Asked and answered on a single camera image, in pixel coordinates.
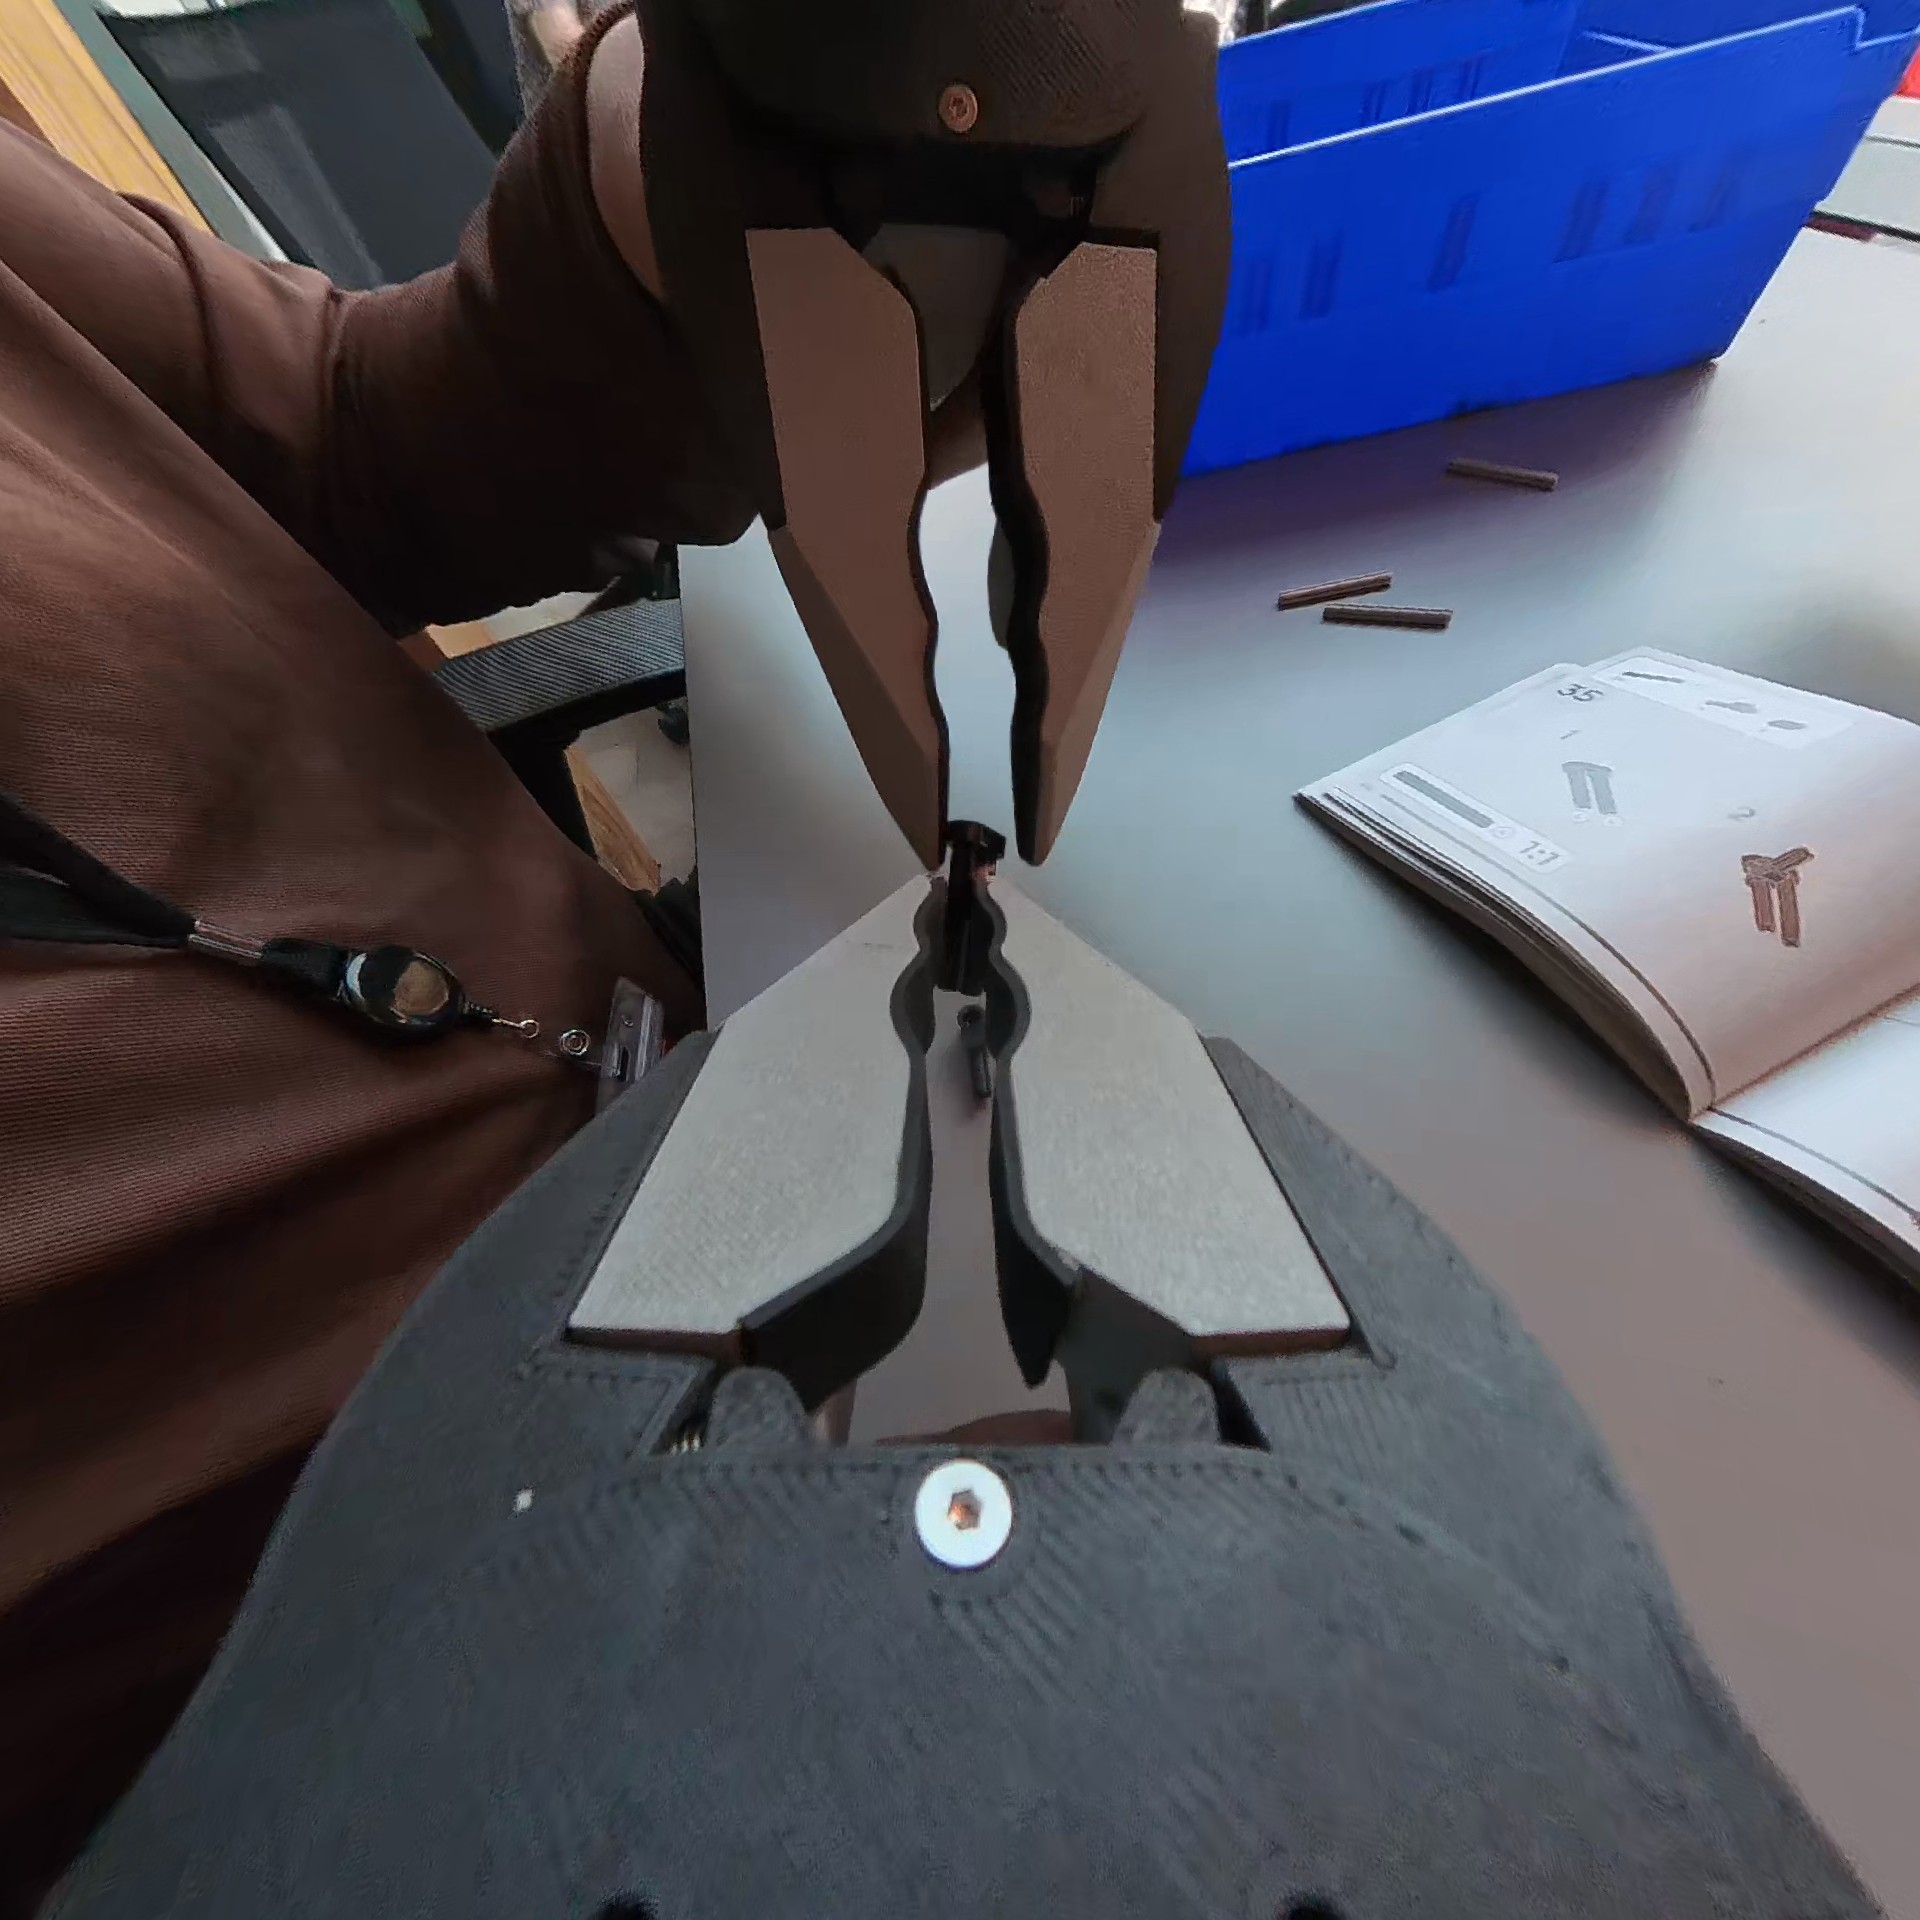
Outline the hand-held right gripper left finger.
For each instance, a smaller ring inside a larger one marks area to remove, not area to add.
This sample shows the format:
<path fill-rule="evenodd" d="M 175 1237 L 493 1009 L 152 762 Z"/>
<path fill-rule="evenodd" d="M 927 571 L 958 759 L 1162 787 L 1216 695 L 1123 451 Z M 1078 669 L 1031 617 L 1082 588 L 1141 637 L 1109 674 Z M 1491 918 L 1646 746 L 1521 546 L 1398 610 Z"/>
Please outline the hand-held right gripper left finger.
<path fill-rule="evenodd" d="M 913 881 L 721 1025 L 567 1334 L 781 1374 L 810 1410 L 927 1289 L 927 1057 L 946 886 Z"/>

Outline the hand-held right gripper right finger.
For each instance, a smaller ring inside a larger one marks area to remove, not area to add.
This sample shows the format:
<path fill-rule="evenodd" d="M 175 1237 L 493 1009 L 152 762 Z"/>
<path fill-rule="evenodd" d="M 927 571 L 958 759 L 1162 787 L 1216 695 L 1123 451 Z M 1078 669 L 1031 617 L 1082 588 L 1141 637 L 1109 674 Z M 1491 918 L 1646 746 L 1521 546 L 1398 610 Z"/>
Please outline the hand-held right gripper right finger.
<path fill-rule="evenodd" d="M 1113 1437 L 1141 1381 L 1336 1353 L 1353 1317 L 1209 1044 L 1009 883 L 986 1027 L 999 1313 L 1072 1436 Z"/>

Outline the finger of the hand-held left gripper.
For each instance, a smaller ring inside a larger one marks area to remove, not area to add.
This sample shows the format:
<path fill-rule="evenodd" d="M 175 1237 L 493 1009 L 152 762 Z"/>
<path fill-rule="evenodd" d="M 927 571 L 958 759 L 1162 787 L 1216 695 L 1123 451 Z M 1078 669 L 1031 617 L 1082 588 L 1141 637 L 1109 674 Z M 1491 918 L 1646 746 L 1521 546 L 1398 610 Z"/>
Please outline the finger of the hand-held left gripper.
<path fill-rule="evenodd" d="M 1010 771 L 1030 866 L 1062 839 L 1162 538 L 1158 347 L 1153 246 L 1075 246 L 1002 329 L 992 500 L 1010 558 Z"/>
<path fill-rule="evenodd" d="M 920 551 L 920 318 L 837 230 L 752 228 L 749 260 L 782 500 L 776 563 L 880 803 L 934 871 L 950 749 Z"/>

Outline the black lego connector piece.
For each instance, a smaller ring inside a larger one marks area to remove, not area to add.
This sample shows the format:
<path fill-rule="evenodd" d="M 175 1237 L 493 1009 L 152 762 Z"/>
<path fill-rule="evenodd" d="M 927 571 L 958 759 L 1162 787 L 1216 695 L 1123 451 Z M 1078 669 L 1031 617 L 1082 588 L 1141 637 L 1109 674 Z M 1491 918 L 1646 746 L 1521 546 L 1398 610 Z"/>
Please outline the black lego connector piece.
<path fill-rule="evenodd" d="M 946 876 L 938 985 L 963 998 L 957 1029 L 977 1101 L 995 1097 L 995 1061 L 987 1029 L 987 974 L 992 957 L 992 878 L 1007 850 L 1005 834 L 986 822 L 944 826 Z"/>

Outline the person's left forearm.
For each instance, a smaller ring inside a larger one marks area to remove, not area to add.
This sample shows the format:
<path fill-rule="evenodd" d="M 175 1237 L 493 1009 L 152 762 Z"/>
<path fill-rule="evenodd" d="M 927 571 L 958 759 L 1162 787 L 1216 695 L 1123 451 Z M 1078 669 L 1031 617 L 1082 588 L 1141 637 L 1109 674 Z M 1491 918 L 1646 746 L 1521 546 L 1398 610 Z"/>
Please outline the person's left forearm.
<path fill-rule="evenodd" d="M 266 262 L 5 129 L 7 401 L 191 443 L 392 633 L 587 590 L 758 519 L 642 233 L 637 5 L 592 27 L 455 260 L 375 292 Z"/>

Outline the lego instruction booklet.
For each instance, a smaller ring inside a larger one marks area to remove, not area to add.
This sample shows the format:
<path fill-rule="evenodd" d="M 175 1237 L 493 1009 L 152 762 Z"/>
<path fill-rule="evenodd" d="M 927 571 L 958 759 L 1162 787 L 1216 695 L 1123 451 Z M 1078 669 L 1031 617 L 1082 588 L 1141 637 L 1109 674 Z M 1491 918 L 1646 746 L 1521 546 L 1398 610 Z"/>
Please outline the lego instruction booklet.
<path fill-rule="evenodd" d="M 1915 1285 L 1913 721 L 1638 651 L 1553 666 L 1296 803 Z"/>

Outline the dark badge holder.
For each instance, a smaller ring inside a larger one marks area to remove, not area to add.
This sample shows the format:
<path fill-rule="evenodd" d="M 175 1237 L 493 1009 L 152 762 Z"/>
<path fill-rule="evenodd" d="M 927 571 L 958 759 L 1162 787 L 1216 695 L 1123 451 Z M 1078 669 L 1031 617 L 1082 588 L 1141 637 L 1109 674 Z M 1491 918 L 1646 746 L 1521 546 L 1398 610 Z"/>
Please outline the dark badge holder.
<path fill-rule="evenodd" d="M 640 982 L 616 981 L 597 1058 L 595 1111 L 624 1097 L 665 1053 L 665 1009 Z"/>

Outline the black office chair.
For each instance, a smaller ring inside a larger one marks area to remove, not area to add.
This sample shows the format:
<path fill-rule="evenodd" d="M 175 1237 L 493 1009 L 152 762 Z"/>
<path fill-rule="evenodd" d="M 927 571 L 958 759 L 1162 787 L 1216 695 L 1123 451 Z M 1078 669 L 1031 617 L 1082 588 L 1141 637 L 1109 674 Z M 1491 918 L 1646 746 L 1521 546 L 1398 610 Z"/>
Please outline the black office chair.
<path fill-rule="evenodd" d="M 427 677 L 504 754 L 562 751 L 587 730 L 679 705 L 682 551 L 645 541 L 586 613 L 446 658 Z"/>

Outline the black badge reel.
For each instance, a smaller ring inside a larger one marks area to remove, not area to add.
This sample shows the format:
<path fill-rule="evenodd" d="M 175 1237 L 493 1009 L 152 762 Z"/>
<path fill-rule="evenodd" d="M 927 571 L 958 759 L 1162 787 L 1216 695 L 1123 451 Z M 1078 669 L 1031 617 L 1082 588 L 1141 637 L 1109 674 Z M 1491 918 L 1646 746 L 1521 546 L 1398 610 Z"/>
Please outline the black badge reel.
<path fill-rule="evenodd" d="M 397 1041 L 448 1041 L 488 1030 L 541 1044 L 567 1063 L 586 1063 L 592 1034 L 569 1027 L 549 1036 L 534 1018 L 501 1014 L 471 996 L 464 982 L 422 949 L 386 943 L 351 950 L 343 962 L 342 998 L 349 1010 Z"/>

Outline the large blue plastic bin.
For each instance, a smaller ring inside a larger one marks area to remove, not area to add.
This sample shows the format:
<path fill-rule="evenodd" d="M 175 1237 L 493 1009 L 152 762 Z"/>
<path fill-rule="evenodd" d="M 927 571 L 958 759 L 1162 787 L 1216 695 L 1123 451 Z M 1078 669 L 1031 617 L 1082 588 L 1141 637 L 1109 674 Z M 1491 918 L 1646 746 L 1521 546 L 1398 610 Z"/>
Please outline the large blue plastic bin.
<path fill-rule="evenodd" d="M 1186 474 L 1727 353 L 1915 52 L 1832 11 L 1230 159 Z"/>

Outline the person's brown sweater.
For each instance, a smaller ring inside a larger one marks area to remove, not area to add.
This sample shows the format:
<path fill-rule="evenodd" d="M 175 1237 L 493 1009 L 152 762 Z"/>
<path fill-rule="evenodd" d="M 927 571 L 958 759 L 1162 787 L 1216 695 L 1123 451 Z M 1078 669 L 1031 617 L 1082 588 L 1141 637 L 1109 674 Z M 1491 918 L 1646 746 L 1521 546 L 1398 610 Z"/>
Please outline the person's brown sweater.
<path fill-rule="evenodd" d="M 239 930 L 418 943 L 595 1030 L 698 966 L 232 487 L 5 451 L 5 789 Z M 209 957 L 5 942 L 5 1915 L 179 1717 L 422 1285 L 587 1118 L 581 1068 L 379 1041 Z"/>

